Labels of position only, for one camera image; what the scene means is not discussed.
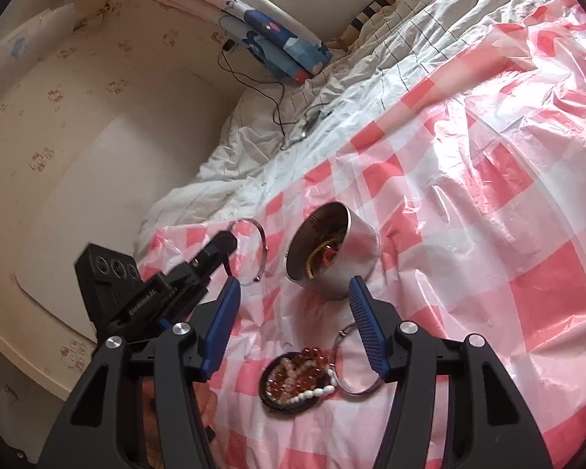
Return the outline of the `person's left hand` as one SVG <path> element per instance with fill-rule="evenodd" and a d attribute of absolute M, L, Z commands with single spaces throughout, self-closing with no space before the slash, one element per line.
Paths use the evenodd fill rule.
<path fill-rule="evenodd" d="M 141 381 L 141 391 L 145 463 L 152 468 L 217 468 L 206 434 L 217 409 L 210 387 L 179 373 L 158 374 Z"/>

